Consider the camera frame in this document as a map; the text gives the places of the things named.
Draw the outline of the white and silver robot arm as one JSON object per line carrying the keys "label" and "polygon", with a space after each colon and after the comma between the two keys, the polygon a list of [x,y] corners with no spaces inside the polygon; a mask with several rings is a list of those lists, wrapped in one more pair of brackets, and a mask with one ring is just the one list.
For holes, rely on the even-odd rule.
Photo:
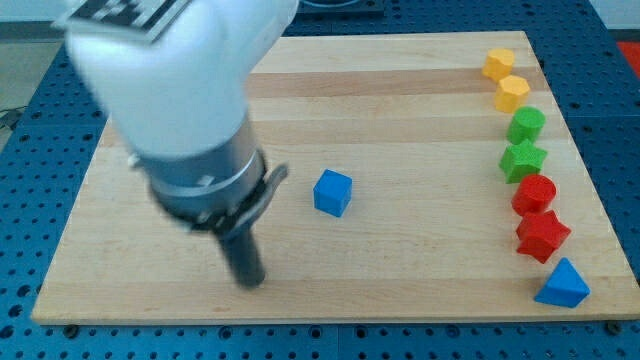
{"label": "white and silver robot arm", "polygon": [[297,0],[71,1],[68,54],[171,215],[253,222],[287,174],[268,172],[245,85]]}

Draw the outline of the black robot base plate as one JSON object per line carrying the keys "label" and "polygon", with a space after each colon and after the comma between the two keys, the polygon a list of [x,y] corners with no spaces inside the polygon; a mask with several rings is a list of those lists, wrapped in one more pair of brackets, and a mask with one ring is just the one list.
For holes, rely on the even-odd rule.
{"label": "black robot base plate", "polygon": [[304,15],[383,14],[385,0],[300,0],[297,12]]}

